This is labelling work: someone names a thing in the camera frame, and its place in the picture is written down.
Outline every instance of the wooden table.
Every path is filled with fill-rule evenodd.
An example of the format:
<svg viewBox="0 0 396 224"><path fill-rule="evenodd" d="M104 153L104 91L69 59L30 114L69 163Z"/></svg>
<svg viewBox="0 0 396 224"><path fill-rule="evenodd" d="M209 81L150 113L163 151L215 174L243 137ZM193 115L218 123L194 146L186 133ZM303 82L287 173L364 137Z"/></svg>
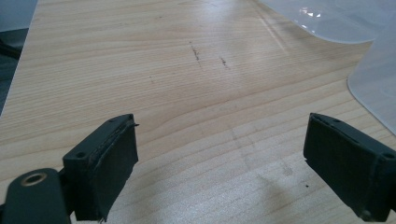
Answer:
<svg viewBox="0 0 396 224"><path fill-rule="evenodd" d="M302 150L310 112L396 148L347 89L369 47L255 0L40 0L0 119L1 201L134 113L140 161L108 223L361 223Z"/></svg>

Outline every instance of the wood grain surface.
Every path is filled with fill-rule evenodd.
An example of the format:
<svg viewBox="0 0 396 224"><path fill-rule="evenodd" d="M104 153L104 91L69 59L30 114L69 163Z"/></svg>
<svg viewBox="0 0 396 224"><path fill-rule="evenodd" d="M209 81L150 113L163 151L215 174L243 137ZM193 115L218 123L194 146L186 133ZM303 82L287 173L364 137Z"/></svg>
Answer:
<svg viewBox="0 0 396 224"><path fill-rule="evenodd" d="M0 201L133 113L140 161L108 223L362 223L302 150L310 112L396 148L347 89L369 47L256 0L39 0L0 119Z"/></svg>

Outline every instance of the metal screw hole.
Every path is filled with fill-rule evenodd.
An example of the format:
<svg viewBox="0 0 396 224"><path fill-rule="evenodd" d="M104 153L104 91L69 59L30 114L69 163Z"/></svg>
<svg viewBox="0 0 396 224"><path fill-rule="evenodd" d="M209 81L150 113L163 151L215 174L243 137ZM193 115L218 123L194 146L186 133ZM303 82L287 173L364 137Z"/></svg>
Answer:
<svg viewBox="0 0 396 224"><path fill-rule="evenodd" d="M45 173L32 174L32 175L26 176L22 180L21 185L24 187L30 187L30 186L40 183L45 178L47 178L47 174L45 174Z"/></svg>

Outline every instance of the transparent plastic cover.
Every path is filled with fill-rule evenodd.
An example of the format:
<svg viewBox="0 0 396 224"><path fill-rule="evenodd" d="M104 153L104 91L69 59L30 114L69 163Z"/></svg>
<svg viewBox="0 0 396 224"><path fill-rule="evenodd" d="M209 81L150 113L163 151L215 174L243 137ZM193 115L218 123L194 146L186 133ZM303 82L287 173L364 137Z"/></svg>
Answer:
<svg viewBox="0 0 396 224"><path fill-rule="evenodd" d="M396 9L393 0L260 0L308 33L337 43L374 40Z"/></svg>
<svg viewBox="0 0 396 224"><path fill-rule="evenodd" d="M347 83L356 99L396 134L396 16L375 39Z"/></svg>
<svg viewBox="0 0 396 224"><path fill-rule="evenodd" d="M308 33L337 43L374 40L348 78L356 99L396 134L395 0L259 0Z"/></svg>

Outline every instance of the black plastic part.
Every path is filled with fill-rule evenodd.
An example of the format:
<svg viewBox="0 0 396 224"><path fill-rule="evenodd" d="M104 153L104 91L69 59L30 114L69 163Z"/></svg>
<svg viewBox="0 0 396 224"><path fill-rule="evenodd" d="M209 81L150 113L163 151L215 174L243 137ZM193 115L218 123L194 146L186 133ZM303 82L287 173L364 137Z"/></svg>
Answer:
<svg viewBox="0 0 396 224"><path fill-rule="evenodd" d="M64 156L77 220L106 220L137 163L134 116L110 119Z"/></svg>
<svg viewBox="0 0 396 224"><path fill-rule="evenodd" d="M56 170L35 170L8 186L2 224L32 223L71 223Z"/></svg>
<svg viewBox="0 0 396 224"><path fill-rule="evenodd" d="M304 156L358 217L387 220L395 204L395 151L343 121L311 114Z"/></svg>
<svg viewBox="0 0 396 224"><path fill-rule="evenodd" d="M0 40L0 54L18 60L21 57L21 50L4 44L3 41Z"/></svg>

